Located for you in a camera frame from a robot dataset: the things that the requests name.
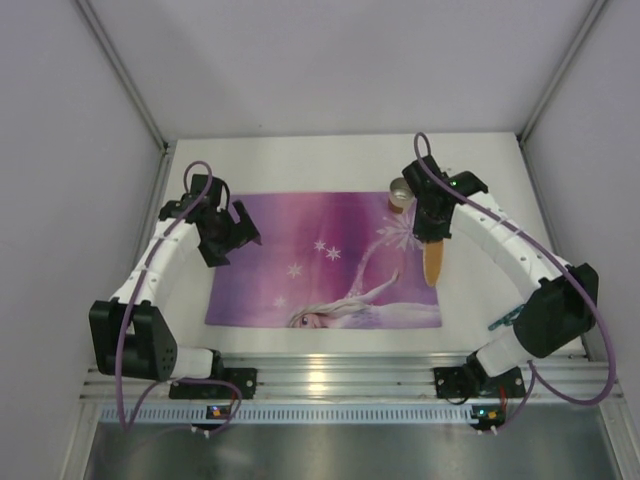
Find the round wooden plate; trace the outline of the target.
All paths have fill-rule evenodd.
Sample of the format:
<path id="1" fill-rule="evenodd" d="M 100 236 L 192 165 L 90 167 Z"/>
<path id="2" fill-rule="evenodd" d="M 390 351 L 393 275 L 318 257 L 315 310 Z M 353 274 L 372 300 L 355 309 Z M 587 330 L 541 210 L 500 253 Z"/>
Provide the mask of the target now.
<path id="1" fill-rule="evenodd" d="M 443 262 L 444 241 L 425 242 L 423 244 L 423 275 L 429 287 L 437 285 Z"/>

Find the metal cup with brown sleeve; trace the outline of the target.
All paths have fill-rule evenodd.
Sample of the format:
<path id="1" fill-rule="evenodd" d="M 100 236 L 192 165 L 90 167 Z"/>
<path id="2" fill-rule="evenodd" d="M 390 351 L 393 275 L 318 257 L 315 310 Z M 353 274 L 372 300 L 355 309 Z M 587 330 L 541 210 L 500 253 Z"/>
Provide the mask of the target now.
<path id="1" fill-rule="evenodd" d="M 403 177 L 395 178 L 389 185 L 388 208 L 394 214 L 406 213 L 415 200 L 407 181 Z"/>

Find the purple printed placemat cloth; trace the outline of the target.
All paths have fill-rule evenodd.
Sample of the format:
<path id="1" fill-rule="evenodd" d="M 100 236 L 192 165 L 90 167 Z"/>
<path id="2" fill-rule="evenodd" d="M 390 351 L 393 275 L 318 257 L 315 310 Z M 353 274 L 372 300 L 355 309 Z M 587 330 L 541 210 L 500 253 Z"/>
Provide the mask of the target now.
<path id="1" fill-rule="evenodd" d="M 205 323 L 237 328 L 437 329 L 414 210 L 385 192 L 241 196 L 261 241 L 216 270 Z"/>

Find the teal handled fork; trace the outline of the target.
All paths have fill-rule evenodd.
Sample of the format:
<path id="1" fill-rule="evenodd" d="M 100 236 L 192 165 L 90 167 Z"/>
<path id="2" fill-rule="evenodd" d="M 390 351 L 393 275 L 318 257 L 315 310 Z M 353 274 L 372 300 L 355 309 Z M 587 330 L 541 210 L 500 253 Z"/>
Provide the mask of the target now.
<path id="1" fill-rule="evenodd" d="M 489 331 L 494 331 L 500 327 L 508 327 L 512 325 L 515 320 L 519 317 L 521 311 L 523 310 L 524 305 L 519 305 L 508 313 L 504 314 L 498 320 L 494 321 L 488 326 Z"/>

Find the teal handled spoon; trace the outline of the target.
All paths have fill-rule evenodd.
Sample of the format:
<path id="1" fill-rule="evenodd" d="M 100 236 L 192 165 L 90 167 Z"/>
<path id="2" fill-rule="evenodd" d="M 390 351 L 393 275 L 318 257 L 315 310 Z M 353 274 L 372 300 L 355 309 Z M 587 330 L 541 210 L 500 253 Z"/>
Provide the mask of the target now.
<path id="1" fill-rule="evenodd" d="M 519 317 L 521 311 L 523 310 L 524 306 L 520 305 L 518 307 L 516 307 L 515 309 L 513 309 L 512 311 L 510 311 L 509 313 L 505 314 L 503 317 L 501 317 L 498 321 L 497 324 L 498 325 L 512 325 L 515 320 Z"/>

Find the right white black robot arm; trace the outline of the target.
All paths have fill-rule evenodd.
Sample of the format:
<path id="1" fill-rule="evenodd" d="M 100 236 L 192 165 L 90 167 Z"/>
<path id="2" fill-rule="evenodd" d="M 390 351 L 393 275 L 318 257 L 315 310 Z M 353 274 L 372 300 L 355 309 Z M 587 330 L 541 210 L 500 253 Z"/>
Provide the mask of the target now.
<path id="1" fill-rule="evenodd" d="M 413 234 L 425 245 L 464 233 L 515 285 L 524 305 L 514 323 L 494 340 L 469 355 L 465 367 L 483 384 L 529 360 L 542 359 L 591 330 L 594 315 L 581 293 L 559 270 L 564 267 L 588 294 L 597 299 L 598 275 L 588 264 L 569 265 L 546 257 L 509 229 L 511 219 L 475 174 L 452 177 L 433 157 L 413 161 L 402 170 L 417 205 Z"/>

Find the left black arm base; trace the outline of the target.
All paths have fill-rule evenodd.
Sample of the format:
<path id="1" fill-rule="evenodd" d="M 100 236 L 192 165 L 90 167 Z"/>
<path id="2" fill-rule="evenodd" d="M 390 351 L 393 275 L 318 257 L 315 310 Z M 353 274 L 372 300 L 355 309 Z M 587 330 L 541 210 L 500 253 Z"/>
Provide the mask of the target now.
<path id="1" fill-rule="evenodd" d="M 257 387 L 255 368 L 225 368 L 220 379 L 181 379 L 169 390 L 172 400 L 251 400 Z"/>

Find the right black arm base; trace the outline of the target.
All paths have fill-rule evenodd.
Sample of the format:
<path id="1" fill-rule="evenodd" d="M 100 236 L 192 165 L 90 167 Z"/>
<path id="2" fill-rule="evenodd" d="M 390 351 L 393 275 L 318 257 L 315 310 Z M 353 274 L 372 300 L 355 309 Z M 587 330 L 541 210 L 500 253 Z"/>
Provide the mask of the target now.
<path id="1" fill-rule="evenodd" d="M 462 366 L 433 369 L 436 397 L 446 400 L 523 398 L 525 385 L 522 371 L 515 367 L 496 377 L 472 379 Z"/>

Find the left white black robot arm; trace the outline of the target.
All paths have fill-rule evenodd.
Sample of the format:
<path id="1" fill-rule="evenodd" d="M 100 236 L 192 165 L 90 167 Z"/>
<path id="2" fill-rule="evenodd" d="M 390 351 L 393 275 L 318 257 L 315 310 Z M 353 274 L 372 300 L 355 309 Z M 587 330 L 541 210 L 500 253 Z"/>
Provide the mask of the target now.
<path id="1" fill-rule="evenodd" d="M 220 178 L 196 174 L 178 200 L 160 210 L 153 236 L 127 280 L 88 318 L 100 373 L 154 381 L 218 376 L 217 351 L 181 346 L 163 311 L 183 265 L 199 257 L 209 268 L 229 265 L 230 252 L 260 241 L 243 202 Z"/>

